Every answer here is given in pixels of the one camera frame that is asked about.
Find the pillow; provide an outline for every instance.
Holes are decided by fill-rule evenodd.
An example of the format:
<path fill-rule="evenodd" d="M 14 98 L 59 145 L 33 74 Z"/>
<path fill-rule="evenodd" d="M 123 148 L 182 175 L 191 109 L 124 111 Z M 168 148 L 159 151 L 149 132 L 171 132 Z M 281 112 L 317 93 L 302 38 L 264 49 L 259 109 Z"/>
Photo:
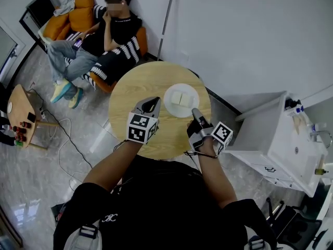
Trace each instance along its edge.
<path fill-rule="evenodd" d="M 64 40 L 70 29 L 71 29 L 71 23 L 67 23 L 66 26 L 62 29 L 62 31 L 58 35 L 57 40 Z"/>
<path fill-rule="evenodd" d="M 78 8 L 69 12 L 69 22 L 73 31 L 84 32 L 94 25 L 94 14 L 90 7 Z"/>
<path fill-rule="evenodd" d="M 54 41 L 66 26 L 67 19 L 68 13 L 58 17 L 52 16 L 45 27 L 43 36 L 49 37 Z"/>
<path fill-rule="evenodd" d="M 94 7 L 94 0 L 75 0 L 75 8 Z"/>

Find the black t-shirt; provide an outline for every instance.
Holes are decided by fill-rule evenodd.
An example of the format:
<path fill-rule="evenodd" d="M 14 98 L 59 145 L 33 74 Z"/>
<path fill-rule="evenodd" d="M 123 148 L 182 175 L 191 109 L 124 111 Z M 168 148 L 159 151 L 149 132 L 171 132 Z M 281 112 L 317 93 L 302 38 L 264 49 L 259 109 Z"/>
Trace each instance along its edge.
<path fill-rule="evenodd" d="M 252 220 L 244 219 L 245 215 Z M 244 224 L 267 225 L 253 200 L 220 209 L 198 170 L 141 157 L 132 162 L 120 190 L 110 194 L 93 183 L 75 190 L 54 233 L 54 249 L 62 250 L 72 232 L 98 219 L 103 249 L 198 244 L 243 249 Z"/>
<path fill-rule="evenodd" d="M 111 18 L 111 38 L 119 45 L 126 44 L 136 35 L 141 24 L 142 21 L 132 12 L 126 19 Z M 82 48 L 94 56 L 101 56 L 105 52 L 104 31 L 105 21 L 102 18 L 98 30 L 84 39 Z"/>

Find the marble floor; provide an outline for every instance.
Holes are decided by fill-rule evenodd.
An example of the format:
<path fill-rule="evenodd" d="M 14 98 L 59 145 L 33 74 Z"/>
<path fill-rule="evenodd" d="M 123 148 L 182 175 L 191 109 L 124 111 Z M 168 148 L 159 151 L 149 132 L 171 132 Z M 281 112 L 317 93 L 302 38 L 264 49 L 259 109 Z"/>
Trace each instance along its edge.
<path fill-rule="evenodd" d="M 100 89 L 94 91 L 87 82 L 78 79 L 75 84 L 84 89 L 84 98 L 75 110 L 69 109 L 64 99 L 55 104 L 49 102 L 53 84 L 46 54 L 39 47 L 32 51 L 22 66 L 15 80 L 15 84 L 18 83 L 26 90 L 34 88 L 45 100 L 43 108 L 49 109 L 58 120 L 71 120 L 71 138 L 92 166 L 110 154 L 110 150 L 119 143 L 108 122 L 109 94 Z M 32 103 L 39 108 L 42 101 L 36 96 Z M 236 115 L 213 97 L 211 104 L 212 122 L 223 121 L 237 134 L 240 124 L 234 122 Z M 46 113 L 46 117 L 52 121 L 51 115 Z M 64 120 L 62 125 L 69 132 L 69 121 Z M 73 193 L 71 189 L 79 184 L 58 165 L 58 152 L 67 137 L 60 129 L 54 132 L 52 128 L 49 131 L 38 128 L 32 141 L 47 146 L 48 151 L 0 144 L 0 205 L 22 235 L 25 249 L 53 248 L 55 222 L 50 208 L 68 201 Z M 174 160 L 195 167 L 187 156 Z M 269 184 L 259 173 L 229 154 L 222 153 L 220 162 L 238 199 L 254 199 L 265 213 L 268 196 L 274 204 L 284 199 L 290 205 L 296 205 L 303 196 L 302 192 Z M 89 171 L 88 164 L 70 142 L 61 149 L 60 163 L 70 174 Z M 85 175 L 76 174 L 75 177 L 83 180 Z"/>

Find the man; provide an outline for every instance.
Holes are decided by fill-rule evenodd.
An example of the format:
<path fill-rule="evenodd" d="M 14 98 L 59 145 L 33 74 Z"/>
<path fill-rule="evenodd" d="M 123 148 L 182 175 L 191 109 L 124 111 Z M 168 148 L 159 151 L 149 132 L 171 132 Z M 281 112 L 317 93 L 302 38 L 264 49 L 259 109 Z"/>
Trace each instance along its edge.
<path fill-rule="evenodd" d="M 69 100 L 70 108 L 76 108 L 82 89 L 77 88 L 72 81 L 87 73 L 105 51 L 127 43 L 137 33 L 141 21 L 129 9 L 131 0 L 105 2 L 107 10 L 103 20 L 78 36 L 78 39 L 83 40 L 79 50 L 73 49 L 74 41 L 54 41 L 49 45 L 48 59 L 55 82 L 52 103 L 64 97 Z M 73 59 L 67 67 L 64 57 Z"/>
<path fill-rule="evenodd" d="M 92 227 L 97 220 L 103 249 L 141 245 L 147 249 L 244 249 L 249 236 L 245 226 L 265 238 L 267 248 L 260 249 L 275 249 L 273 231 L 254 201 L 237 201 L 219 160 L 209 157 L 215 156 L 211 137 L 199 149 L 207 155 L 199 156 L 202 174 L 178 162 L 137 156 L 141 147 L 126 141 L 90 171 L 59 220 L 54 250 L 63 250 L 75 230 Z M 122 184 L 116 187 L 121 178 Z M 82 238 L 80 249 L 94 249 L 89 248 L 87 237 Z"/>

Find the faucet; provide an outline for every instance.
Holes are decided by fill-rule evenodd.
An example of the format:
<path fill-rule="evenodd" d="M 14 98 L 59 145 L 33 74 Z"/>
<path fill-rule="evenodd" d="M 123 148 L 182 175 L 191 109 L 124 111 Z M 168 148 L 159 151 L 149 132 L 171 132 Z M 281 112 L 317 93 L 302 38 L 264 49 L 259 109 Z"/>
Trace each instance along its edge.
<path fill-rule="evenodd" d="M 310 137 L 313 139 L 314 142 L 317 142 L 317 136 L 325 133 L 327 133 L 331 138 L 330 143 L 326 145 L 326 148 L 329 148 L 333 143 L 333 137 L 329 131 L 314 131 L 310 133 Z"/>

